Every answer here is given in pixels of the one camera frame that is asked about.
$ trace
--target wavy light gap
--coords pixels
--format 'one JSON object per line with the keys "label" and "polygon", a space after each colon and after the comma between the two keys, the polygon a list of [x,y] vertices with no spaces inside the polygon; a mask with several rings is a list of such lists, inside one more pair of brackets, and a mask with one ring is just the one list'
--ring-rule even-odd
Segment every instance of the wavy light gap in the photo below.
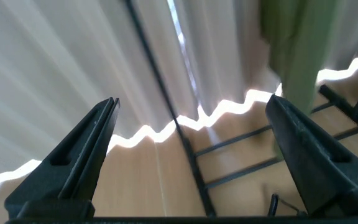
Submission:
{"label": "wavy light gap", "polygon": [[[317,76],[317,83],[323,80],[342,80],[351,77],[354,72],[358,69],[358,58],[355,58],[350,64],[347,70],[335,71],[330,69],[323,69],[319,71]],[[280,84],[275,92],[276,95],[282,95],[282,84]],[[250,110],[252,104],[255,101],[267,103],[272,93],[259,90],[249,90],[246,94],[246,100],[243,104],[235,103],[229,100],[222,100],[216,109],[213,111],[211,116],[207,116],[201,106],[198,107],[199,120],[195,121],[186,116],[179,115],[178,122],[181,125],[187,126],[191,129],[199,131],[203,127],[211,127],[224,113],[243,114]],[[175,130],[175,123],[169,122],[161,132],[156,133],[150,126],[144,125],[133,137],[126,139],[121,136],[113,134],[111,137],[108,152],[114,146],[122,146],[131,148],[136,146],[146,136],[154,140],[154,142],[164,142]],[[3,172],[0,174],[0,183],[20,178],[30,172],[32,172],[41,161],[31,160],[11,172]]]}

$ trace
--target sunlight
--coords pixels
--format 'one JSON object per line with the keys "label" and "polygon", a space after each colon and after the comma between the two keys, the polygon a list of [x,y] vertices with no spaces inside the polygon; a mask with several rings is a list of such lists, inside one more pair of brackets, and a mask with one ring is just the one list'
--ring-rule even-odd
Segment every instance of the sunlight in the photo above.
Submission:
{"label": "sunlight", "polygon": [[[323,80],[342,80],[351,77],[358,69],[358,58],[355,58],[347,70],[335,71],[323,69],[319,71],[317,77],[317,84]],[[275,92],[276,95],[282,95],[282,84],[280,84]],[[199,120],[195,121],[186,116],[179,115],[177,120],[180,125],[187,126],[191,129],[199,131],[203,127],[211,127],[224,113],[243,114],[250,110],[255,101],[267,103],[272,93],[259,90],[249,90],[246,94],[246,99],[243,104],[235,103],[229,100],[222,100],[211,116],[207,116],[201,106],[198,107]],[[150,126],[144,125],[133,137],[126,139],[116,134],[111,137],[108,152],[114,146],[122,146],[132,148],[136,146],[143,138],[149,137],[154,142],[164,142],[175,131],[175,123],[172,120],[169,122],[161,132],[156,133]],[[24,175],[32,172],[41,161],[31,160],[21,166],[20,168],[0,174],[0,183],[23,177]]]}

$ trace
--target metal frame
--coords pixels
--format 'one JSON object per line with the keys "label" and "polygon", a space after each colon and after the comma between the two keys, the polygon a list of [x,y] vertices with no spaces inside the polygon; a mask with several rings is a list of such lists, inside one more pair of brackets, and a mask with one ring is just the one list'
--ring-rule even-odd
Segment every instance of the metal frame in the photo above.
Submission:
{"label": "metal frame", "polygon": [[[156,82],[158,83],[158,87],[160,88],[161,94],[163,96],[163,99],[165,100],[165,104],[171,114],[172,119],[175,122],[176,131],[179,135],[179,138],[181,140],[181,143],[183,145],[183,148],[186,152],[186,156],[188,159],[188,162],[190,163],[191,171],[193,173],[193,177],[195,179],[198,192],[200,193],[201,200],[203,202],[205,213],[208,217],[215,217],[216,212],[213,207],[213,204],[211,202],[211,198],[208,194],[208,189],[219,186],[221,184],[224,184],[226,182],[229,182],[230,180],[234,180],[236,178],[242,177],[244,175],[250,174],[252,172],[258,171],[260,169],[263,169],[265,167],[274,165],[278,162],[281,162],[281,159],[273,158],[269,159],[267,161],[264,161],[260,164],[256,164],[251,167],[247,167],[245,169],[239,170],[237,172],[231,173],[225,177],[221,177],[218,180],[214,180],[210,183],[205,183],[203,176],[201,175],[200,168],[198,166],[196,158],[199,156],[202,156],[206,153],[212,152],[216,149],[219,149],[220,147],[227,146],[229,144],[250,138],[252,136],[255,136],[257,134],[263,133],[265,131],[270,130],[272,127],[270,125],[264,126],[262,128],[259,128],[255,131],[252,131],[250,133],[241,134],[237,137],[228,139],[227,141],[220,142],[218,144],[215,144],[213,146],[207,147],[206,149],[202,149],[200,151],[195,152],[190,144],[190,141],[185,136],[182,128],[180,127],[178,121],[177,121],[177,113],[173,107],[173,104],[171,102],[171,99],[168,95],[168,91],[165,88],[163,78],[160,74],[160,71],[158,69],[157,63],[155,62],[153,53],[149,47],[149,44],[147,42],[146,35],[144,34],[142,24],[140,23],[139,17],[137,15],[137,12],[135,11],[134,5],[131,0],[126,0],[126,6],[129,11],[129,15],[133,21],[135,31],[137,32],[137,35],[139,36],[140,42],[142,43],[142,46],[144,48],[145,55],[149,61],[150,67],[153,71],[154,77],[156,79]],[[339,133],[335,135],[334,137],[337,140],[341,140],[344,138],[348,138],[349,136],[353,136],[355,134],[358,134],[358,102],[355,106],[351,106],[344,98],[340,97],[338,94],[333,92],[328,86],[323,85],[319,89],[319,93],[322,94],[327,100],[329,100],[328,103],[325,103],[321,106],[318,106],[314,108],[311,112],[315,113],[321,110],[324,110],[326,108],[329,108],[331,106],[335,106],[339,108],[347,117],[349,117],[351,120],[353,120],[357,127],[344,131],[343,133]]]}

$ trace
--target curtain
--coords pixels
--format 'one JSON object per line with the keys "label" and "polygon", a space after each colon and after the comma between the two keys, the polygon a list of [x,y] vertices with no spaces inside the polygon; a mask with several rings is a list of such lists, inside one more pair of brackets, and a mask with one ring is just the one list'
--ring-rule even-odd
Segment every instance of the curtain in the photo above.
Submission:
{"label": "curtain", "polygon": [[[199,105],[211,115],[251,88],[276,90],[258,0],[134,3],[178,114],[197,120]],[[42,160],[110,96],[122,138],[172,120],[124,1],[0,0],[0,173]]]}

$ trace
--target green fabric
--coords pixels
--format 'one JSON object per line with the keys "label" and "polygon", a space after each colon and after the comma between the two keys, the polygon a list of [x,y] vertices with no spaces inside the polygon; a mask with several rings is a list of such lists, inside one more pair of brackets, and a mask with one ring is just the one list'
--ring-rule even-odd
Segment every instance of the green fabric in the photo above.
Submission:
{"label": "green fabric", "polygon": [[[283,95],[305,114],[313,105],[340,0],[261,0],[262,35]],[[282,157],[277,143],[275,152]]]}

